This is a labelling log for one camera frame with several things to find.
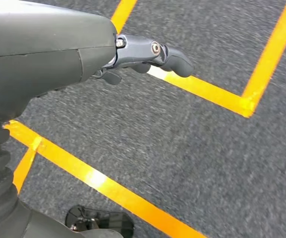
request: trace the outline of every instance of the yellow tape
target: yellow tape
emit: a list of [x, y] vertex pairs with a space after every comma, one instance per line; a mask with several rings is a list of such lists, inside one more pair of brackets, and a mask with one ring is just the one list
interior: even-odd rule
[[112, 22], [115, 26], [118, 33], [122, 31], [127, 18], [130, 15], [137, 0], [121, 0], [113, 16]]
[[19, 164], [16, 167], [13, 174], [13, 183], [17, 188], [18, 193], [20, 193], [20, 190], [23, 187], [25, 179], [27, 174], [31, 169], [35, 155], [36, 150], [41, 142], [41, 137], [35, 137], [31, 145], [29, 145], [27, 152], [23, 157]]
[[193, 76], [182, 78], [174, 72], [170, 72], [164, 80], [244, 116], [246, 116], [245, 110], [248, 107], [246, 104], [250, 103], [242, 100], [240, 96]]
[[[35, 138], [41, 138], [40, 135], [17, 121], [10, 121], [5, 128], [9, 129], [12, 137], [26, 146], [31, 145]], [[37, 152], [170, 237], [204, 238], [199, 232], [45, 138], [41, 138]]]
[[249, 114], [252, 115], [271, 80], [282, 53], [286, 47], [286, 6], [269, 37], [255, 70], [253, 72], [242, 97], [253, 103]]

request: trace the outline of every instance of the bolt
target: bolt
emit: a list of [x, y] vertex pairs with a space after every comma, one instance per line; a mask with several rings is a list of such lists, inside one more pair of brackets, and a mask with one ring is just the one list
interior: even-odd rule
[[158, 56], [161, 53], [161, 46], [158, 43], [153, 41], [152, 43], [152, 52], [155, 56]]
[[121, 47], [124, 47], [124, 46], [125, 46], [125, 42], [122, 38], [116, 39], [117, 48], [121, 48]]
[[76, 231], [77, 230], [77, 226], [72, 224], [70, 226], [70, 229], [72, 230], [72, 231]]

